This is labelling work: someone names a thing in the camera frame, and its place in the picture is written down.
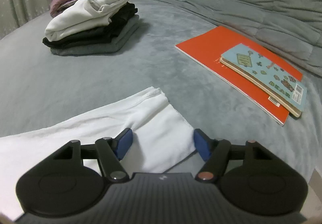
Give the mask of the folded white garment on stack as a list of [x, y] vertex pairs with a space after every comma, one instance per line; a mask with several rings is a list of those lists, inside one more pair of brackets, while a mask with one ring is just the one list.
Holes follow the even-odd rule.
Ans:
[[54, 17], [45, 29], [48, 41], [58, 41], [88, 29], [108, 25], [129, 0], [78, 0]]

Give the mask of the white garment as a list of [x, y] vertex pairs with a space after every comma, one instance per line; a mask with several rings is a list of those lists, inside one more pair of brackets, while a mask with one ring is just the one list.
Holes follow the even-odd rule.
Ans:
[[54, 17], [45, 29], [48, 41], [58, 41], [88, 29], [108, 25], [129, 0], [78, 0]]
[[130, 128], [133, 144], [122, 160], [128, 173], [163, 173], [195, 147], [193, 127], [159, 88], [149, 87], [123, 100], [93, 109], [48, 128], [1, 138], [1, 212], [22, 214], [16, 197], [18, 179], [67, 142], [92, 144]]

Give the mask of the light blue bear book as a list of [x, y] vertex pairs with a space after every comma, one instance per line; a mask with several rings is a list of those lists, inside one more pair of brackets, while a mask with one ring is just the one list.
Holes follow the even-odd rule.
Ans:
[[302, 115], [306, 87], [273, 60], [238, 44], [221, 55], [221, 62], [269, 94], [293, 116], [298, 118]]

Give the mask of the folded grey garment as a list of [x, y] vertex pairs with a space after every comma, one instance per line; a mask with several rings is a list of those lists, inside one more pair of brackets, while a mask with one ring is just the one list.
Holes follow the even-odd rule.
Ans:
[[105, 55], [119, 51], [138, 27], [139, 16], [133, 15], [131, 18], [117, 18], [108, 26], [73, 34], [65, 44], [45, 40], [43, 43], [58, 56]]

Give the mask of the folded black garment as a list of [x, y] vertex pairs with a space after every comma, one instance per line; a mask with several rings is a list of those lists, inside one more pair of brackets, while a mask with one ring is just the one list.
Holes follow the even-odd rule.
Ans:
[[137, 29], [138, 22], [135, 4], [126, 3], [111, 17], [108, 25], [81, 31], [58, 41], [49, 41], [44, 37], [42, 42], [56, 54], [62, 51], [63, 55], [115, 52]]

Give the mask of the grey bed sheet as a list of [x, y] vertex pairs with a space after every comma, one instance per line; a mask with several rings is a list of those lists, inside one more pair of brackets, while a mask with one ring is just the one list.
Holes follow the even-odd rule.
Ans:
[[[44, 13], [1, 40], [1, 138], [54, 126], [159, 88], [193, 127], [211, 137], [243, 144], [254, 138], [306, 179], [321, 147], [321, 78], [303, 71], [308, 98], [299, 119], [280, 126], [256, 104], [176, 49], [213, 28], [200, 17], [154, 0], [133, 0], [139, 27], [111, 55], [61, 57], [43, 45], [50, 15]], [[192, 153], [173, 171], [195, 173]]]

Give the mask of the orange notebook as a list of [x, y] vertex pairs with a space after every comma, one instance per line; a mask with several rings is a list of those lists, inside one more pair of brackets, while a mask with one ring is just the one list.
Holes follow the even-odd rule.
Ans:
[[213, 72], [277, 123], [289, 114], [300, 117], [307, 89], [302, 73], [278, 55], [223, 26], [176, 45], [182, 53]]

